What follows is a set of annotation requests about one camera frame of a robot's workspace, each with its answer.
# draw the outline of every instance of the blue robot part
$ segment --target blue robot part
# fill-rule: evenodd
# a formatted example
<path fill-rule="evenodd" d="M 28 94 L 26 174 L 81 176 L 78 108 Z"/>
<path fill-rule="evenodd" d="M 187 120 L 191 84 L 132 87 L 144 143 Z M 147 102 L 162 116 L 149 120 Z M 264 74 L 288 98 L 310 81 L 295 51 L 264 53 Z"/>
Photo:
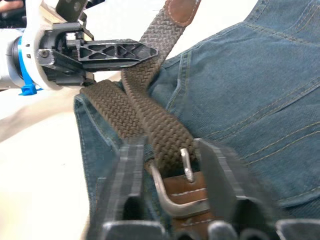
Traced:
<path fill-rule="evenodd" d="M 22 78 L 25 83 L 25 85 L 21 88 L 22 93 L 20 93 L 19 95 L 22 95 L 22 96 L 35 95 L 37 94 L 37 91 L 42 90 L 42 88 L 36 89 L 36 85 L 34 84 L 34 81 L 32 81 L 30 75 L 27 72 L 27 69 L 23 60 L 23 55 L 22 55 L 22 37 L 19 38 L 19 42 L 18 42 L 18 55 L 19 55 L 19 63 L 20 63 Z"/>

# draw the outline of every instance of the brown braided belt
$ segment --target brown braided belt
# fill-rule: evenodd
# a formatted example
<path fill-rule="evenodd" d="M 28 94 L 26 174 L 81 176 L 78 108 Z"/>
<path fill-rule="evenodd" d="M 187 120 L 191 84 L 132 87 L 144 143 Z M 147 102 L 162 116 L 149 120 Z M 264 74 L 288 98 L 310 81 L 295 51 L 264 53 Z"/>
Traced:
<path fill-rule="evenodd" d="M 162 63 L 183 34 L 199 7 L 201 0 L 167 0 L 140 42 L 158 50 L 158 56 L 121 72 L 123 92 L 109 80 L 82 88 L 83 93 L 104 119 L 117 131 L 122 139 L 147 135 L 152 144 L 155 165 L 165 176 L 168 170 L 182 166 L 180 149 L 187 149 L 194 161 L 193 136 L 173 115 L 148 96 L 147 88 L 158 73 Z M 201 172 L 196 184 L 190 184 L 184 177 L 164 179 L 167 193 L 178 204 L 206 198 L 205 183 Z M 212 219 L 210 213 L 174 220 L 176 230 L 195 230 L 207 237 L 206 226 Z"/>

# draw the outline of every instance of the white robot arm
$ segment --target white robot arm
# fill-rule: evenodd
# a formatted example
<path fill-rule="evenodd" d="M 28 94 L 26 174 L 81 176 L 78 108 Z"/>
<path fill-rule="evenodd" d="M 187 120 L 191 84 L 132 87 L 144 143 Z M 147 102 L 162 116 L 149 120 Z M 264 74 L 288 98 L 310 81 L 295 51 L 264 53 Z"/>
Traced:
<path fill-rule="evenodd" d="M 94 41 L 86 29 L 87 2 L 27 0 L 24 32 L 0 29 L 0 89 L 33 95 L 36 86 L 88 86 L 95 82 L 94 72 L 128 68 L 158 54 L 131 39 Z"/>

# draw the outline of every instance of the denim jeans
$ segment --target denim jeans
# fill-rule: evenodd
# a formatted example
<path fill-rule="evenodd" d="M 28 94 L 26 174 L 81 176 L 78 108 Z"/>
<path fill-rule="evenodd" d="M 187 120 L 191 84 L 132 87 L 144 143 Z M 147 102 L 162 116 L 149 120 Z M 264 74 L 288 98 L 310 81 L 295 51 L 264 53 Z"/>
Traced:
<path fill-rule="evenodd" d="M 235 149 L 289 215 L 320 218 L 319 79 L 320 1 L 259 0 L 243 22 L 167 60 L 148 92 L 195 138 Z M 122 141 L 84 95 L 74 110 L 94 211 Z M 170 229 L 147 173 L 145 192 L 148 217 Z"/>

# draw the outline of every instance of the silver buckle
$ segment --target silver buckle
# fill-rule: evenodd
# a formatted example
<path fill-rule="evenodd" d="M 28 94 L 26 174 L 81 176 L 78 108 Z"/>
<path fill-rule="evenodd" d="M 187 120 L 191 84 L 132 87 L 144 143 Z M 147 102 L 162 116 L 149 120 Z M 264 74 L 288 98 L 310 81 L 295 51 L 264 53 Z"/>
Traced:
<path fill-rule="evenodd" d="M 185 176 L 187 180 L 192 183 L 194 182 L 194 174 L 191 169 L 189 153 L 186 148 L 181 149 L 181 156 Z M 152 177 L 160 205 L 171 217 L 176 219 L 184 219 L 208 212 L 210 207 L 207 198 L 185 204 L 177 204 L 171 201 L 167 195 L 161 174 L 153 162 L 150 164 L 150 170 L 152 172 Z"/>

